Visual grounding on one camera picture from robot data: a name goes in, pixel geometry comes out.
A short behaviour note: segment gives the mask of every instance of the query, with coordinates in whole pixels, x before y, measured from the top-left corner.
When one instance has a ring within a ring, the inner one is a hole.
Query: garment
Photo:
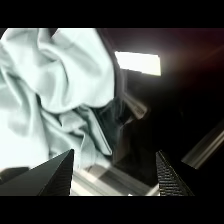
[[[71,148],[74,170],[108,166],[91,108],[114,98],[114,69],[92,28],[10,28],[0,41],[0,168],[35,167]]]

